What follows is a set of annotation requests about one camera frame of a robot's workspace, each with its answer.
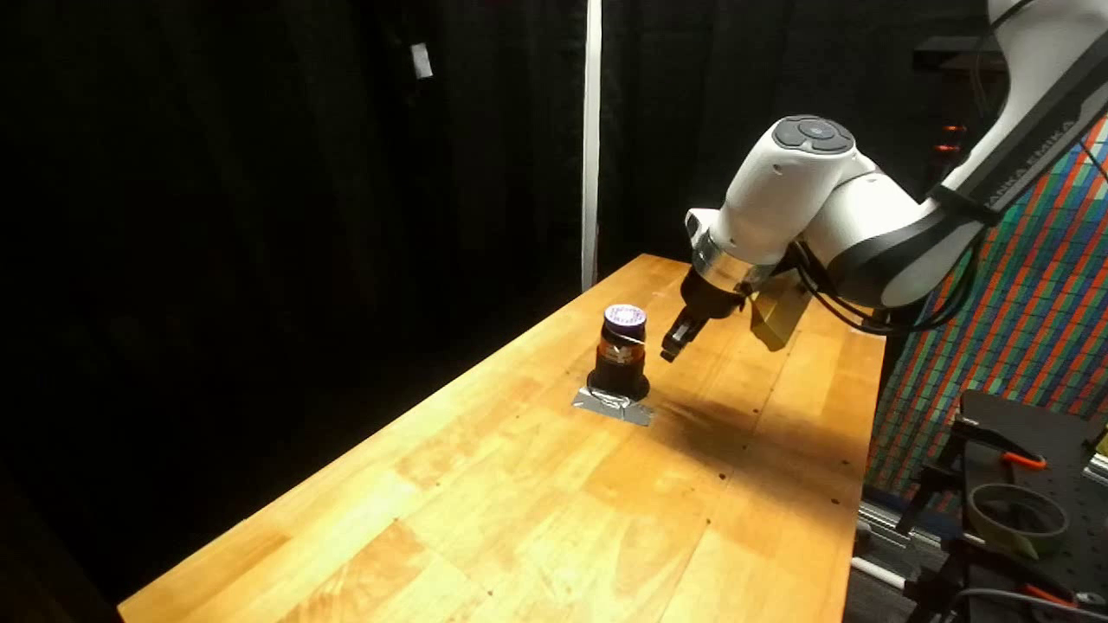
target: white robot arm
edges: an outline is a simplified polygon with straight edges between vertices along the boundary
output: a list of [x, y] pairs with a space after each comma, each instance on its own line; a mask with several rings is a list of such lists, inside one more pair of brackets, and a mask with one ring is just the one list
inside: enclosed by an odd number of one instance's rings
[[[692, 270], [686, 310], [662, 342], [665, 358], [707, 318], [744, 300], [774, 348], [802, 310], [787, 304], [797, 290], [876, 316], [927, 297], [978, 232], [1108, 112], [1108, 0], [991, 0], [991, 20], [1006, 57], [1004, 112], [924, 200], [828, 117], [794, 113], [759, 137], [725, 206], [686, 213]], [[885, 331], [876, 316], [858, 325]]]

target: wooden tabletop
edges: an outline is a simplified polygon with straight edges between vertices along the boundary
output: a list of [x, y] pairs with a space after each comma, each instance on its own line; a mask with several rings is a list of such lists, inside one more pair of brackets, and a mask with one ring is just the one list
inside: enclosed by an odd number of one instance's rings
[[[811, 304], [656, 357], [686, 264], [636, 256], [120, 602], [126, 620], [841, 620], [884, 338]], [[639, 304], [652, 423], [575, 408]]]

